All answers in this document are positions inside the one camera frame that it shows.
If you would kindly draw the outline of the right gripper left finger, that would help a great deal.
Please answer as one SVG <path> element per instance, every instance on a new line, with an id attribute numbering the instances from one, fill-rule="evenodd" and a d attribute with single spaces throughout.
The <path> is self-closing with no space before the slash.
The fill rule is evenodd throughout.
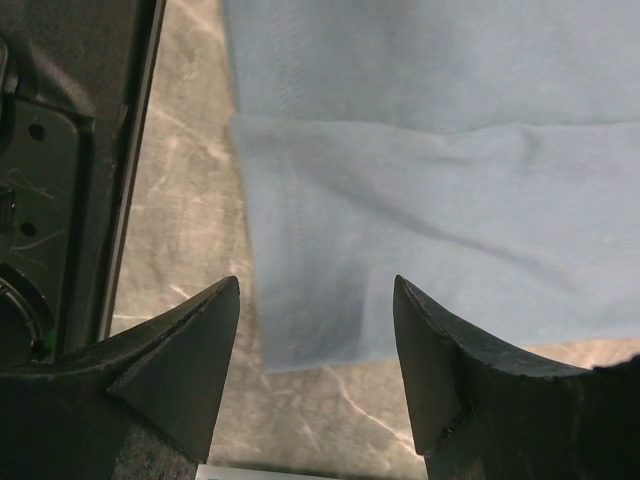
<path id="1" fill-rule="evenodd" d="M 1 371 L 5 479 L 192 479 L 209 456 L 240 288 L 224 278 L 54 363 Z"/>

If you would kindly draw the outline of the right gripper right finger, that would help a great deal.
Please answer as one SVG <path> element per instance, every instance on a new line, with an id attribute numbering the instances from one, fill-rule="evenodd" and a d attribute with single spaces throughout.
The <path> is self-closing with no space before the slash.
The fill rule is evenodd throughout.
<path id="1" fill-rule="evenodd" d="M 397 352 L 432 479 L 635 479 L 639 361 L 591 369 L 515 347 L 397 277 Z"/>

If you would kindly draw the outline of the grey-blue t-shirt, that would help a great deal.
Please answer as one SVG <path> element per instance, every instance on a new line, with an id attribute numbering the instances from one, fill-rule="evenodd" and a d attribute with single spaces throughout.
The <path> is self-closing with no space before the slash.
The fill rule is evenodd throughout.
<path id="1" fill-rule="evenodd" d="M 395 353 L 403 276 L 497 337 L 639 333 L 635 1 L 228 1 L 267 369 Z"/>

